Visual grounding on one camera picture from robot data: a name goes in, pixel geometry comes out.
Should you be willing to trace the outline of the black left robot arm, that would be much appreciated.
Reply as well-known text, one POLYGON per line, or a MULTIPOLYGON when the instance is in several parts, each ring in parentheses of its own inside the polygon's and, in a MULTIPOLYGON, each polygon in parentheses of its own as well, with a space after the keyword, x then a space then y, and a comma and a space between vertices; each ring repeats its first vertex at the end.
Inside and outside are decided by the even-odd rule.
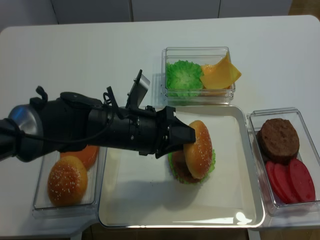
POLYGON ((74 92, 56 100, 34 97, 16 106, 0 122, 0 158, 31 162, 58 151, 77 152, 86 146, 136 151, 159 158, 196 141, 195 130, 175 116, 174 107, 119 107, 111 92, 104 101, 74 92))

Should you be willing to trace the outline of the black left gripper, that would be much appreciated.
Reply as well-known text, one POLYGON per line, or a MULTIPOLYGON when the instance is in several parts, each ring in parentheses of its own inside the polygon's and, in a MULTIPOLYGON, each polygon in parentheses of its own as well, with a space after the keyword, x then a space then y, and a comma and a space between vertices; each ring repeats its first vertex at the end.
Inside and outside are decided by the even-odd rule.
POLYGON ((174 116, 176 109, 166 106, 156 111, 146 109, 111 108, 109 119, 109 146, 139 152, 156 159, 172 152, 182 151, 185 144, 196 142, 195 130, 174 116))

